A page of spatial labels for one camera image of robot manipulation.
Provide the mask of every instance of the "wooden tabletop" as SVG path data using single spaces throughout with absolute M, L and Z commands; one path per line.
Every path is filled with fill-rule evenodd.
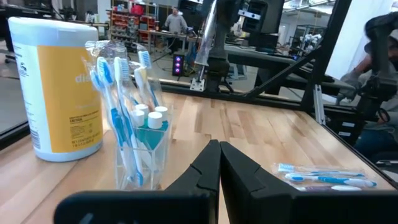
M 274 163 L 362 169 L 378 189 L 394 189 L 303 112 L 164 93 L 174 105 L 172 143 L 162 180 L 169 186 L 210 139 L 229 141 L 271 171 Z M 73 162 L 45 162 L 27 136 L 0 152 L 0 223 L 52 223 L 59 201 L 82 190 L 114 189 L 114 143 L 105 125 L 104 146 Z M 220 223 L 229 223 L 220 194 Z

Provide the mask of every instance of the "white cap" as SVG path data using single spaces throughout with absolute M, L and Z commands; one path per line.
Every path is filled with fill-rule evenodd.
M 163 118 L 159 112 L 150 112 L 148 114 L 148 127 L 151 129 L 160 129 L 162 127 Z
M 167 121 L 167 107 L 165 107 L 165 106 L 157 106 L 157 107 L 155 107 L 155 111 L 162 114 L 163 121 Z
M 135 127 L 141 127 L 145 124 L 145 112 L 142 110 L 133 110 L 130 115 Z
M 148 117 L 149 107 L 147 105 L 139 104 L 136 105 L 136 110 L 141 110 L 145 113 L 145 117 Z

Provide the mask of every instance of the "person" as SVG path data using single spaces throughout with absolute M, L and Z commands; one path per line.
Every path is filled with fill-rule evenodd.
M 171 13 L 167 19 L 165 26 L 169 28 L 169 31 L 172 34 L 181 34 L 182 31 L 187 30 L 187 22 L 185 22 L 185 19 L 178 14 L 178 9 L 176 7 L 173 7 L 173 13 Z M 170 54 L 173 54 L 174 52 L 178 51 L 178 48 L 180 46 L 180 40 L 175 37 L 169 38 L 169 48 L 171 50 Z
M 395 30 L 389 37 L 389 69 L 390 73 L 398 70 L 398 32 Z M 370 44 L 365 46 L 368 53 L 365 58 L 354 68 L 353 71 L 344 75 L 341 80 L 353 85 L 358 90 L 361 88 L 372 74 L 372 58 Z M 342 93 L 345 97 L 354 99 L 356 92 L 346 91 Z M 373 156 L 382 151 L 398 152 L 398 95 L 389 101 L 382 103 L 381 108 L 387 111 L 390 120 L 385 114 L 379 117 L 377 122 L 367 122 L 362 133 L 359 135 L 354 148 L 362 155 L 373 161 Z

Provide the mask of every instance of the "wipes canister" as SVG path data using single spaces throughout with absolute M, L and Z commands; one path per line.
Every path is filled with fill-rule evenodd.
M 103 137 L 101 98 L 83 58 L 98 31 L 46 19 L 11 17 L 8 23 L 36 156 L 65 162 L 96 152 Z

